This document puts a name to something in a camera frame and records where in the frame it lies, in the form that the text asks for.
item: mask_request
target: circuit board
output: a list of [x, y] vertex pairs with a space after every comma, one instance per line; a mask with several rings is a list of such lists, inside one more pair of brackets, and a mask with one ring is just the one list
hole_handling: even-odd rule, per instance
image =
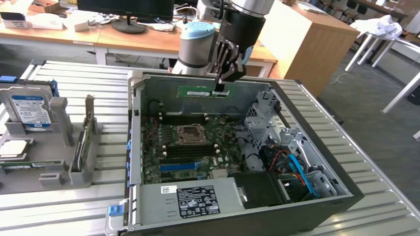
[[[232, 125], [222, 117], [208, 117], [205, 124], [164, 125], [158, 118], [145, 118], [142, 124], [142, 180], [145, 184], [200, 180], [226, 177], [244, 169], [241, 153], [233, 136]], [[194, 156], [194, 149], [200, 146], [214, 147], [214, 155]], [[170, 158], [169, 148], [190, 149], [185, 157], [177, 155]], [[164, 164], [168, 160], [177, 160], [173, 164]], [[188, 167], [188, 170], [172, 168]]]

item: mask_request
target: robotic arm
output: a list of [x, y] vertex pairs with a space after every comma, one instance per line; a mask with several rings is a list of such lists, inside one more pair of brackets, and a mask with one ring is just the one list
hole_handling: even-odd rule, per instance
[[209, 64], [209, 72], [216, 73], [214, 91], [221, 92], [225, 82], [238, 80], [246, 73], [242, 64], [245, 52], [256, 43], [265, 23], [264, 15], [269, 13], [274, 0], [220, 0], [218, 6], [212, 4], [213, 1], [216, 0], [198, 1], [198, 15], [201, 19], [209, 20], [205, 15], [210, 13], [214, 18], [221, 19]]

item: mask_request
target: white plastic bag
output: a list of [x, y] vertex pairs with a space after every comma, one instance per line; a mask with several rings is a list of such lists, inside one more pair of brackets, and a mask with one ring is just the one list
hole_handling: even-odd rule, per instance
[[356, 20], [354, 23], [349, 26], [360, 31], [357, 38], [362, 34], [370, 33], [389, 40], [393, 40], [402, 33], [402, 28], [400, 24], [392, 21], [389, 15], [385, 15], [376, 19]]

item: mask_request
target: gray floor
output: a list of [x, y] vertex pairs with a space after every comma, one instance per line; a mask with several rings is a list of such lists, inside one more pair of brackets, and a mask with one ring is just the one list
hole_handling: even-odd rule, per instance
[[[0, 75], [18, 76], [32, 59], [94, 63], [94, 55], [85, 52], [48, 50], [33, 47], [0, 45]], [[344, 73], [349, 53], [333, 74]], [[120, 57], [125, 62], [114, 62], [108, 56], [108, 63], [120, 66], [157, 68], [156, 59], [137, 56]], [[344, 119], [344, 129], [373, 159], [386, 176], [400, 188], [414, 206], [420, 208], [420, 142], [412, 135], [420, 130], [420, 107], [402, 101], [390, 114], [380, 110], [385, 107], [401, 88], [369, 68], [357, 66], [340, 82], [328, 85], [321, 98]]]

